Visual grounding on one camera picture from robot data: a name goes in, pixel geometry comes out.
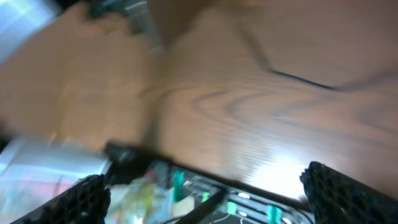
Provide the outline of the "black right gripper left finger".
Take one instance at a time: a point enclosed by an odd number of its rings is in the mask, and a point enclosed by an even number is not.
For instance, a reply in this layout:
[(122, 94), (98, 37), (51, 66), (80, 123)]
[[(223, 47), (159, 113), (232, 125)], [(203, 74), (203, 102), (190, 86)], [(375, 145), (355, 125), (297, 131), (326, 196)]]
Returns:
[(105, 175), (89, 175), (11, 224), (104, 224), (110, 202)]

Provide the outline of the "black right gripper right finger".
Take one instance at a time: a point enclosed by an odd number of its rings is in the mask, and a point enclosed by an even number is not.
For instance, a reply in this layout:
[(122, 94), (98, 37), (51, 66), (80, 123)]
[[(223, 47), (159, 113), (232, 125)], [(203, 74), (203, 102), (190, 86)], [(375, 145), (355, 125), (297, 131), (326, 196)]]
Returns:
[(315, 223), (397, 224), (397, 200), (324, 164), (311, 162), (301, 176)]

